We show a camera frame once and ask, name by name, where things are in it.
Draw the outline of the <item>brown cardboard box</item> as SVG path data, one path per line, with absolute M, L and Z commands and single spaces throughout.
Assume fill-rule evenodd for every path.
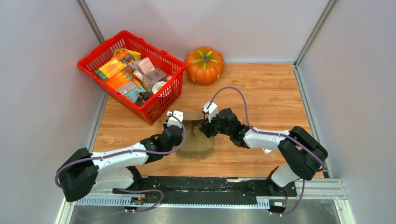
M 183 124 L 187 135 L 176 154 L 183 158 L 205 158 L 214 152 L 213 137 L 207 138 L 201 131 L 204 115 L 201 111 L 184 111 Z

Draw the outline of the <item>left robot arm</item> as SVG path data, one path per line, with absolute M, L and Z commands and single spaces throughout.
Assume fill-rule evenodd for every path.
M 162 159 L 185 141 L 183 127 L 169 126 L 153 135 L 121 149 L 90 153 L 87 148 L 76 150 L 57 170 L 55 184 L 62 189 L 68 202 L 77 201 L 91 192 L 141 191 L 143 182 L 137 165 Z

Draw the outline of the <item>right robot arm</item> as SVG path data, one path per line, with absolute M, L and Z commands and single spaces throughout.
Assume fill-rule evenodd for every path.
M 237 147 L 261 148 L 279 152 L 285 163 L 268 176 L 267 191 L 276 196 L 285 186 L 298 179 L 311 180 L 324 169 L 327 150 L 305 129 L 295 126 L 289 131 L 272 132 L 242 124 L 230 108 L 203 108 L 208 117 L 201 123 L 200 131 L 206 137 L 223 134 Z

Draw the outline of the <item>grey pink box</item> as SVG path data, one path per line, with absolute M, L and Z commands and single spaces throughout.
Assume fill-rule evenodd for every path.
M 163 72 L 161 69 L 155 69 L 143 75 L 143 84 L 146 88 L 151 89 L 154 84 L 160 81 L 165 81 L 166 78 L 167 74 L 165 72 Z

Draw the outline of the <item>teal box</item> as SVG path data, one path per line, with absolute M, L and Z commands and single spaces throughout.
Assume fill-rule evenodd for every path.
M 131 102 L 135 103 L 140 93 L 146 93 L 147 91 L 141 86 L 137 86 L 132 90 L 128 91 L 124 96 Z

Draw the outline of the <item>orange snack box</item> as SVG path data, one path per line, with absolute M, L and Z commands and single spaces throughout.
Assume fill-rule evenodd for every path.
M 105 63 L 95 71 L 95 74 L 104 82 L 108 81 L 114 75 L 122 71 L 126 66 L 133 61 L 132 56 L 127 52 L 122 52 L 110 61 Z

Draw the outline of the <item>red plastic shopping basket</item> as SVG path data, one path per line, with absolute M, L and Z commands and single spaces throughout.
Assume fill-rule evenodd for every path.
M 156 68 L 160 68 L 167 76 L 171 76 L 170 81 L 142 106 L 132 103 L 95 74 L 95 70 L 110 61 L 114 51 L 119 48 L 127 48 L 141 53 L 142 57 L 148 57 Z M 77 66 L 93 79 L 105 93 L 149 125 L 159 119 L 182 93 L 185 63 L 126 30 L 120 31 L 94 48 L 87 56 L 78 61 Z

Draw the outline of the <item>small white packet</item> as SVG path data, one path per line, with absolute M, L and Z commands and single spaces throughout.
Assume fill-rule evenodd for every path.
M 263 152 L 264 152 L 265 154 L 269 154 L 269 153 L 271 153 L 272 151 L 269 150 L 269 149 L 264 149 L 264 148 L 263 148 Z

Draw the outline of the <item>orange pumpkin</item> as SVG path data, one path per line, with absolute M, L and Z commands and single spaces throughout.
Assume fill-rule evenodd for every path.
M 201 85 L 215 83 L 225 69 L 222 53 L 207 46 L 190 51 L 186 55 L 184 63 L 188 78 Z

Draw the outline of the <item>white tape roll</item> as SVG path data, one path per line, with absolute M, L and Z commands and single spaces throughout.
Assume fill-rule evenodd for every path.
M 153 94 L 157 94 L 161 88 L 163 88 L 166 85 L 167 82 L 165 81 L 159 81 L 157 83 L 155 83 L 152 87 L 152 93 Z

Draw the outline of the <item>yellow snack bag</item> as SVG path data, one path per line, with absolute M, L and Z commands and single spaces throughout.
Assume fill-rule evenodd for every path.
M 127 52 L 129 53 L 132 58 L 136 61 L 136 60 L 141 60 L 141 53 L 137 52 L 137 51 L 132 51 L 126 48 L 120 48 L 120 49 L 116 49 L 113 53 L 113 57 L 116 57 L 118 54 L 122 53 L 122 52 Z

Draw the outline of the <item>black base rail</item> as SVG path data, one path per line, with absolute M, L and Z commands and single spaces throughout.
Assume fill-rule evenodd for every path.
M 295 184 L 270 192 L 265 179 L 237 177 L 147 176 L 136 183 L 144 205 L 256 205 L 259 197 L 297 196 Z

